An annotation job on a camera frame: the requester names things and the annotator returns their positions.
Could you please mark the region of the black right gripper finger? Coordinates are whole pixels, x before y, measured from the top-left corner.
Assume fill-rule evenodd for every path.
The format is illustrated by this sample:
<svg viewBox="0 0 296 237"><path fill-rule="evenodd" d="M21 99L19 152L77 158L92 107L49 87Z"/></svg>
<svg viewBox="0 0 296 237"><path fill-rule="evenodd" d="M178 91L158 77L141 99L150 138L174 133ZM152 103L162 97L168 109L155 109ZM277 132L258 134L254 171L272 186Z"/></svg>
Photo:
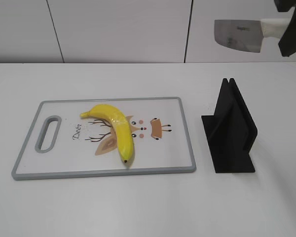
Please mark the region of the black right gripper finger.
<svg viewBox="0 0 296 237"><path fill-rule="evenodd" d="M296 7L278 46L283 57L290 57L296 53Z"/></svg>

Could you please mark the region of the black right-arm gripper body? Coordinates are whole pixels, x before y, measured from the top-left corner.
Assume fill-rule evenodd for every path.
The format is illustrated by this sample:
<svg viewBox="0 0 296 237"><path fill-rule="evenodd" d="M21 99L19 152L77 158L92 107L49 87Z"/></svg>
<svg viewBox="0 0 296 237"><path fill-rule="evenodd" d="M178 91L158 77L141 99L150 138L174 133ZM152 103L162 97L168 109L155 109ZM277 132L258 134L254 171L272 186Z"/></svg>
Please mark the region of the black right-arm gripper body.
<svg viewBox="0 0 296 237"><path fill-rule="evenodd" d="M288 12L292 7L296 7L296 0L274 0L278 12Z"/></svg>

